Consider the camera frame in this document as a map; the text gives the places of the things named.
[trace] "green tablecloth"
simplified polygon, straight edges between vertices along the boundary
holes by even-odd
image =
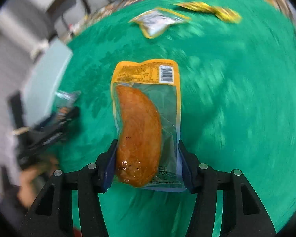
[[[296,36],[291,22],[263,0],[195,0],[229,7],[240,24],[180,10],[193,20],[146,39],[134,16],[194,0],[145,0],[90,27],[69,47],[60,89],[81,90],[80,132],[60,149],[65,172],[79,170],[117,137],[110,81],[119,61],[165,58],[179,64],[181,139],[201,162],[239,168],[278,231],[296,209]],[[195,195],[138,190],[116,183],[100,194],[110,236],[184,236]],[[219,235],[219,193],[213,236]],[[77,194],[74,224],[79,226]]]

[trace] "black object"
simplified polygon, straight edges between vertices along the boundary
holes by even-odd
[[[10,182],[7,168],[4,165],[0,165],[0,175],[2,190],[3,193],[6,194],[10,189],[13,188],[13,185]]]
[[[71,191],[78,190],[79,217],[83,237],[108,237],[98,193],[105,193],[114,176],[117,140],[95,163],[80,171],[55,171],[39,193],[21,226],[24,237],[73,236]],[[262,202],[240,170],[215,171],[200,164],[194,154],[179,142],[183,181],[197,193],[190,225],[185,237],[211,237],[215,221],[217,190],[224,191],[220,236],[275,236],[275,229]]]
[[[14,125],[16,129],[25,127],[23,120],[23,108],[20,92],[9,98]],[[51,145],[64,138],[69,123],[79,116],[78,107],[73,107],[67,114],[54,120],[56,114],[51,114],[38,125],[33,126],[28,131],[17,135],[19,154],[17,160],[22,170],[38,163],[40,155]]]

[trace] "plastic wrapper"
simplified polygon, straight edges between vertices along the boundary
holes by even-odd
[[[138,23],[144,36],[152,39],[165,32],[169,26],[184,23],[190,19],[175,11],[157,7],[136,16],[129,22]]]
[[[63,92],[59,90],[56,92],[55,104],[57,112],[54,115],[56,121],[60,120],[72,109],[80,94],[81,91]]]
[[[119,134],[119,180],[158,191],[185,190],[178,152],[181,94],[177,63],[122,61],[114,70],[111,96]]]
[[[191,11],[214,14],[224,22],[239,23],[241,21],[241,16],[236,11],[233,11],[230,8],[210,6],[204,2],[183,2],[177,3],[175,5]]]

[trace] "packaged sausage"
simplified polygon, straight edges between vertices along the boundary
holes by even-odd
[[[185,190],[178,152],[178,64],[164,59],[121,61],[113,73],[111,97],[119,135],[115,166],[119,181],[158,191]]]

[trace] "yellow snack bag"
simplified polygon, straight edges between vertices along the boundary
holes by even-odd
[[[185,190],[178,151],[181,124],[178,64],[165,59],[121,61],[113,73],[111,97],[119,135],[116,174],[120,181],[158,191]],[[151,150],[151,144],[145,143],[155,144],[158,137],[160,148],[156,152]]]
[[[236,11],[233,11],[230,8],[210,6],[204,2],[183,2],[177,3],[175,5],[191,11],[214,14],[224,22],[239,23],[241,21],[241,16]]]
[[[225,22],[232,22],[232,23],[239,23],[241,21],[241,16],[229,9],[229,8],[222,8],[222,7],[214,7],[215,8],[215,15],[222,21]]]
[[[138,23],[144,36],[146,38],[153,39],[166,31],[169,26],[184,23],[190,19],[191,18],[175,11],[157,7],[153,10],[146,11],[136,16],[135,18],[131,19],[129,23]]]

